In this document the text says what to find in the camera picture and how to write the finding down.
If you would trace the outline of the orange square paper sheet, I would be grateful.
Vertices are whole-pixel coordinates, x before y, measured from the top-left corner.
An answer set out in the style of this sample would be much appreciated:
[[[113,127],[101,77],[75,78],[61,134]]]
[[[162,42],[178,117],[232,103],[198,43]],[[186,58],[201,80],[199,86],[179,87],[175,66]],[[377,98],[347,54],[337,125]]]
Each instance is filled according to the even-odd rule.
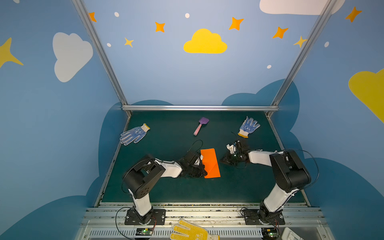
[[[207,175],[204,176],[204,178],[220,178],[221,174],[215,149],[201,150],[201,155],[203,156],[202,161],[205,166],[205,171],[207,172]]]

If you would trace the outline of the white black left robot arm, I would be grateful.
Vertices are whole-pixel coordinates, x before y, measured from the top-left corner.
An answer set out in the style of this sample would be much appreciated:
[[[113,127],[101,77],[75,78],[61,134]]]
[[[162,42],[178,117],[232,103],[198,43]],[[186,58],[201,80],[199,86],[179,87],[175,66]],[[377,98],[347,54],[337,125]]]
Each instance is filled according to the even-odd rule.
[[[132,196],[135,220],[140,225],[147,225],[154,217],[154,209],[150,202],[150,191],[161,178],[202,178],[208,173],[203,164],[200,151],[188,151],[178,161],[162,161],[147,154],[123,177],[128,193]]]

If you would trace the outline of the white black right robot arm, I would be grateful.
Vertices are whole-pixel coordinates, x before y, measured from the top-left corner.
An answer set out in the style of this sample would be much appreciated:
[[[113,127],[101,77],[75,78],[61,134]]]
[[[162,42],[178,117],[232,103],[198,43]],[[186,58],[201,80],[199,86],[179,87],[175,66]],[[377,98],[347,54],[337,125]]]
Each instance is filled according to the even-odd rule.
[[[227,153],[220,162],[237,167],[240,163],[260,164],[271,167],[276,184],[260,203],[258,210],[241,209],[247,225],[285,225],[284,205],[297,192],[312,181],[310,173],[294,150],[268,152],[251,150],[243,140],[227,145]]]

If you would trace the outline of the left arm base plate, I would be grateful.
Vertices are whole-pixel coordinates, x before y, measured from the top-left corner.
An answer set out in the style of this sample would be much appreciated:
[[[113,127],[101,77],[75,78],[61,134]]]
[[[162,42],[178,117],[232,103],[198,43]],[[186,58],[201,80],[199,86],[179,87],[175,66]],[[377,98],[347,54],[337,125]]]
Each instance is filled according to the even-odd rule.
[[[136,210],[128,210],[125,225],[164,225],[166,217],[165,209],[150,210],[144,216],[139,215]]]

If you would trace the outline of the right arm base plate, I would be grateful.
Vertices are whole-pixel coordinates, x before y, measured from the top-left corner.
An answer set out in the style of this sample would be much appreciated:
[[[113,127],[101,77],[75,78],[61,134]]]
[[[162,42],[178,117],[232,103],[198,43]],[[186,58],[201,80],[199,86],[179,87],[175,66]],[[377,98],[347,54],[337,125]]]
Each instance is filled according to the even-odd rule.
[[[285,219],[282,211],[270,213],[267,210],[256,210],[242,208],[241,216],[245,219],[246,225],[285,225]]]

